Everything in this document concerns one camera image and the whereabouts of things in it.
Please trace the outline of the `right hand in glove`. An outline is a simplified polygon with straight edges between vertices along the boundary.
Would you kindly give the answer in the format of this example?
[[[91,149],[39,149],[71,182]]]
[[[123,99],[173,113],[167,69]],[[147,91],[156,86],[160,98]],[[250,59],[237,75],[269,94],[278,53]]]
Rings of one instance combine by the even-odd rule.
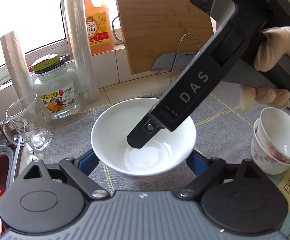
[[[266,40],[257,51],[254,67],[259,72],[268,72],[283,55],[290,57],[290,27],[269,29],[263,32]],[[252,110],[254,103],[285,109],[290,106],[290,92],[286,89],[261,87],[258,89],[241,86],[240,108],[243,112]]]

